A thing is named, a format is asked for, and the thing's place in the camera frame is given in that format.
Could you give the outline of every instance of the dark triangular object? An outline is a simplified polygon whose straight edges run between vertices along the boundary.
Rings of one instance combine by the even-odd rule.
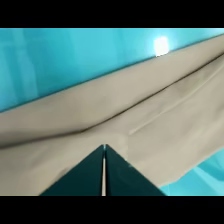
[[[107,196],[165,196],[108,145],[105,155]]]
[[[103,157],[100,146],[40,196],[101,196]]]

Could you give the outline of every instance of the turquoise surface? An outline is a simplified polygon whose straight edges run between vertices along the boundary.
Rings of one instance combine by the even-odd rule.
[[[224,196],[224,149],[161,190],[168,196]]]
[[[224,28],[0,28],[0,111],[224,33]]]

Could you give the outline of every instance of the glossy blue surface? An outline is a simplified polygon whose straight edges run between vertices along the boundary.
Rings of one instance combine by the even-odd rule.
[[[0,28],[0,111],[224,33],[224,28]]]
[[[224,196],[224,150],[161,190],[168,196]]]

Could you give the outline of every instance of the beige fabric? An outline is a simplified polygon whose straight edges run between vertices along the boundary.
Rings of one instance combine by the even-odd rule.
[[[1,113],[0,146],[90,128],[223,52],[219,36]]]

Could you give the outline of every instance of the bright white spot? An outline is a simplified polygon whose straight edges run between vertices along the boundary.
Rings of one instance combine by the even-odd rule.
[[[169,44],[167,37],[159,37],[154,40],[154,49],[156,57],[167,54],[169,52]]]

